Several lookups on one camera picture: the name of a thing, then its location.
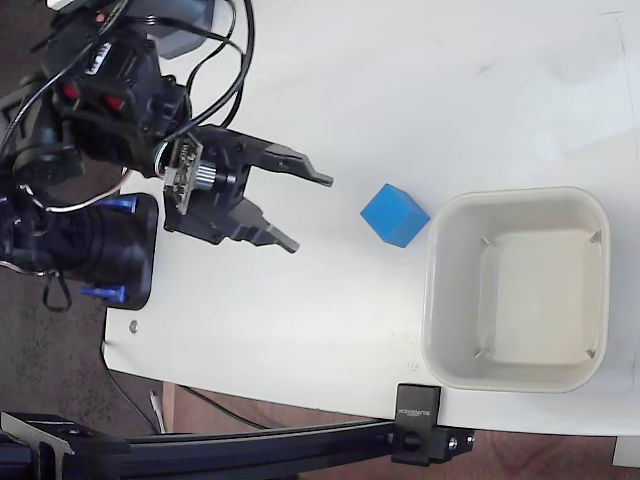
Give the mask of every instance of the blue screw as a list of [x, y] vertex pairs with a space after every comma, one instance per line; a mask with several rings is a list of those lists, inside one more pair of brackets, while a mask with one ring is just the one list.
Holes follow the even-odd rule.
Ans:
[[138, 197], [107, 198], [95, 203], [98, 207], [110, 207], [126, 213], [136, 213]]
[[114, 288], [80, 287], [80, 293], [94, 298], [102, 298], [114, 303], [127, 301], [127, 287], [121, 285]]

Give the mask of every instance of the black cable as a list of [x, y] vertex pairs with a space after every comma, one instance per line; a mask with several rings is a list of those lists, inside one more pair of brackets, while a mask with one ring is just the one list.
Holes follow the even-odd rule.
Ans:
[[[225, 0], [225, 1], [227, 2], [227, 4], [229, 5], [229, 8], [231, 9], [231, 25], [229, 26], [229, 30], [227, 31], [225, 38], [231, 39], [231, 35], [233, 35], [233, 30], [236, 27], [237, 11], [236, 11], [236, 5], [235, 3], [233, 3], [233, 0]], [[207, 63], [209, 60], [211, 60], [213, 57], [218, 55], [220, 52], [222, 52], [227, 45], [228, 45], [227, 43], [221, 43], [220, 45], [218, 45], [218, 47], [213, 52], [207, 55], [204, 59], [200, 60], [200, 62], [198, 62], [198, 64], [193, 68], [193, 70], [191, 70], [191, 73], [189, 73], [189, 78], [187, 79], [187, 83], [186, 83], [186, 89], [189, 95], [191, 95], [193, 82], [195, 81], [196, 75], [198, 74], [202, 66], [205, 63]]]
[[125, 392], [122, 389], [120, 384], [116, 381], [116, 379], [114, 378], [113, 374], [111, 373], [111, 370], [109, 370], [109, 367], [107, 366], [107, 361], [104, 359], [104, 353], [102, 351], [102, 348], [103, 348], [104, 343], [106, 342], [106, 338], [107, 338], [106, 334], [107, 334], [107, 319], [105, 318], [104, 323], [102, 325], [102, 343], [100, 344], [100, 350], [98, 352], [98, 356], [100, 357], [100, 362], [102, 363], [102, 366], [104, 367], [105, 373], [109, 377], [109, 380], [111, 380], [111, 383], [113, 384], [113, 386], [116, 387], [116, 390], [118, 390], [120, 395], [122, 395], [124, 397], [124, 399], [127, 401], [127, 403], [129, 405], [131, 405], [131, 408], [133, 408], [135, 410], [135, 412], [138, 415], [140, 415], [140, 417], [146, 422], [146, 424], [149, 426], [151, 431], [156, 435], [160, 435], [160, 430], [158, 429], [158, 427], [156, 427], [156, 424], [153, 423], [153, 421], [151, 421], [151, 419], [140, 409], [140, 407], [136, 404], [136, 402], [134, 402], [131, 399], [131, 397], [129, 397], [129, 395], [127, 395], [127, 392]]
[[233, 119], [236, 117], [238, 110], [240, 110], [240, 103], [242, 102], [242, 92], [244, 91], [244, 84], [240, 86], [240, 90], [236, 93], [236, 98], [233, 100], [233, 105], [231, 105], [231, 110], [227, 113], [227, 116], [220, 124], [220, 128], [227, 128], [233, 122]]
[[244, 417], [238, 415], [237, 413], [232, 412], [231, 410], [229, 410], [229, 409], [223, 407], [222, 405], [220, 405], [215, 400], [211, 400], [206, 395], [201, 394], [200, 392], [198, 392], [197, 390], [194, 390], [191, 387], [187, 387], [185, 385], [178, 385], [178, 386], [180, 388], [182, 388], [185, 392], [189, 392], [191, 395], [194, 395], [194, 396], [198, 397], [203, 402], [208, 403], [212, 407], [217, 408], [218, 410], [220, 410], [225, 415], [228, 415], [231, 418], [235, 418], [236, 420], [238, 420], [241, 423], [244, 423], [245, 425], [249, 425], [250, 427], [257, 428], [258, 430], [269, 430], [269, 427], [265, 427], [264, 425], [261, 425], [260, 423], [254, 422], [253, 420], [249, 420], [248, 418], [244, 418]]
[[255, 17], [253, 13], [253, 4], [251, 0], [244, 0], [245, 10], [247, 14], [247, 51], [242, 57], [242, 63], [240, 65], [240, 72], [238, 76], [233, 81], [229, 89], [212, 105], [210, 105], [204, 112], [198, 114], [192, 120], [186, 122], [182, 125], [178, 130], [173, 132], [167, 138], [165, 138], [162, 143], [170, 143], [176, 140], [178, 137], [183, 136], [193, 128], [197, 127], [203, 121], [211, 117], [214, 113], [220, 110], [226, 103], [233, 98], [241, 89], [244, 84], [244, 80], [249, 72], [249, 67], [251, 66], [251, 61], [253, 60], [253, 53], [255, 50], [255, 40], [256, 40], [256, 28], [255, 28]]
[[114, 9], [111, 11], [111, 13], [107, 16], [103, 25], [98, 30], [97, 39], [89, 43], [89, 45], [87, 45], [85, 48], [83, 48], [82, 51], [76, 56], [76, 58], [74, 58], [71, 61], [69, 65], [67, 65], [60, 72], [58, 72], [56, 75], [51, 77], [44, 85], [42, 85], [42, 87], [40, 87], [40, 89], [36, 93], [34, 93], [29, 98], [29, 100], [27, 100], [20, 107], [20, 110], [18, 110], [18, 113], [16, 113], [16, 116], [13, 117], [13, 120], [11, 120], [11, 123], [9, 123], [9, 125], [7, 126], [7, 130], [5, 131], [4, 136], [2, 137], [2, 143], [0, 144], [0, 159], [2, 159], [2, 156], [4, 155], [4, 151], [6, 150], [7, 145], [9, 144], [9, 140], [11, 140], [11, 137], [13, 136], [13, 133], [15, 132], [16, 128], [20, 125], [20, 123], [22, 122], [22, 119], [24, 118], [26, 113], [29, 111], [29, 109], [33, 106], [33, 104], [37, 102], [40, 98], [42, 98], [49, 90], [51, 90], [53, 86], [63, 76], [65, 76], [67, 73], [73, 70], [80, 62], [82, 62], [87, 57], [87, 55], [89, 55], [89, 53], [93, 51], [96, 44], [100, 42], [103, 38], [105, 38], [107, 35], [109, 35], [113, 31], [113, 29], [118, 26], [118, 23], [120, 22], [122, 17], [127, 13], [127, 10], [129, 9], [129, 6], [131, 5], [132, 1], [133, 0], [121, 0], [120, 3], [118, 3], [114, 7]]

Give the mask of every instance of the brown floor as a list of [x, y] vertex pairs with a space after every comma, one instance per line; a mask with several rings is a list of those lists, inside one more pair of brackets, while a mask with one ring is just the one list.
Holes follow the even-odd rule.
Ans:
[[[206, 393], [236, 413], [273, 427], [356, 419], [336, 413]], [[179, 433], [233, 433], [249, 427], [218, 412], [173, 384], [165, 384], [167, 425]], [[392, 464], [388, 458], [303, 475], [334, 479], [640, 479], [640, 469], [611, 465], [615, 438], [478, 432], [473, 452], [425, 468]]]

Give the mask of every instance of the black mount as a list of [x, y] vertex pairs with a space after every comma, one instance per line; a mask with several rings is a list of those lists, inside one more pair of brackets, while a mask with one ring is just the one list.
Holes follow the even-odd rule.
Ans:
[[57, 415], [2, 413], [3, 479], [266, 480], [391, 455], [428, 466], [471, 451], [473, 430], [436, 424], [439, 387], [399, 385], [396, 420], [231, 435], [111, 437]]

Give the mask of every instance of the metal bracket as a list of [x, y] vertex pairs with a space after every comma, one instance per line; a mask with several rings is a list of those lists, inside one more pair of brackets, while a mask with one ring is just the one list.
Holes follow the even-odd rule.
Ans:
[[391, 461], [428, 467], [470, 452], [474, 431], [437, 425], [440, 387], [398, 385]]
[[0, 426], [12, 438], [31, 447], [36, 478], [117, 478], [114, 455], [128, 455], [131, 446], [57, 415], [2, 412]]

